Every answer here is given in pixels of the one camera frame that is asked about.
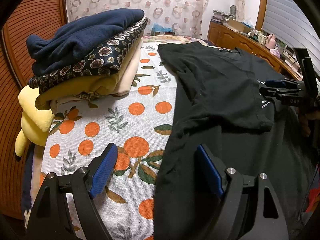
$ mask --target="bedsheet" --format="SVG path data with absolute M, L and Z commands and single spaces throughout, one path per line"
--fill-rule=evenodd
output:
M 143 38 L 139 68 L 129 94 L 58 106 L 42 161 L 40 180 L 54 171 L 73 173 L 99 156 L 109 142 L 118 160 L 105 190 L 94 203 L 113 239 L 153 239 L 153 194 L 162 154 L 171 133 L 176 79 L 164 66 L 157 45 L 199 41 L 187 37 Z M 76 234 L 85 239 L 71 194 Z

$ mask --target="window blind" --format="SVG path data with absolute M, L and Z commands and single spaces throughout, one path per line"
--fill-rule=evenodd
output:
M 315 71 L 320 75 L 320 39 L 293 0 L 267 0 L 262 29 L 275 34 L 291 48 L 307 48 Z

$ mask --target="navy blue blanket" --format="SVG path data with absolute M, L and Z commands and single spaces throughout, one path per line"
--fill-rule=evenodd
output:
M 140 9 L 116 9 L 80 18 L 59 28 L 50 40 L 37 35 L 27 38 L 35 76 L 49 74 L 82 60 L 103 41 L 124 31 L 144 16 Z

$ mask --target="cabinet door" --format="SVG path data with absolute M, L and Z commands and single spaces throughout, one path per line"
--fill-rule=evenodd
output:
M 257 56 L 268 62 L 275 69 L 275 71 L 279 71 L 280 63 L 277 62 L 276 59 L 273 59 L 274 56 L 271 53 L 257 48 Z
M 219 26 L 217 23 L 210 23 L 208 40 L 211 41 L 213 44 L 217 44 L 220 29 L 221 26 Z
M 239 44 L 239 36 L 232 30 L 228 28 L 223 28 L 221 30 L 220 37 L 217 42 L 217 47 L 222 47 L 226 49 L 234 49 Z
M 243 49 L 251 54 L 256 54 L 257 52 L 257 45 L 254 44 L 254 41 L 250 41 L 249 38 L 242 36 L 239 37 L 238 48 Z

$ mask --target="white wall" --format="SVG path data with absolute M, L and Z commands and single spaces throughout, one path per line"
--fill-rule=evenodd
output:
M 233 0 L 209 0 L 208 5 L 205 8 L 205 11 L 202 16 L 202 39 L 207 39 L 209 24 L 213 15 L 212 10 L 221 10 L 224 12 L 229 12 L 230 6 L 234 4 L 235 2 Z
M 260 0 L 245 0 L 244 1 L 244 20 L 251 18 L 253 26 L 257 23 Z

